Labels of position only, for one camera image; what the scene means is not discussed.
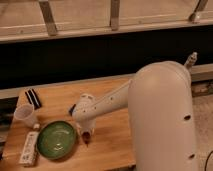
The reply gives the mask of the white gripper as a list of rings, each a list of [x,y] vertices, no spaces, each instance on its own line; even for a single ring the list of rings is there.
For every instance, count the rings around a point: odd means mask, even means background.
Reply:
[[[95,129],[95,123],[93,121],[81,122],[77,124],[78,132],[83,135],[84,133],[89,133],[92,135]]]

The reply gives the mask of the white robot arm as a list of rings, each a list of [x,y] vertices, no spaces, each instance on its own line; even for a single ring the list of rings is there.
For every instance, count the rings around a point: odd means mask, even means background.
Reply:
[[[141,68],[121,87],[96,99],[83,94],[72,117],[81,134],[91,134],[95,119],[127,108],[137,171],[198,171],[190,69],[164,61]]]

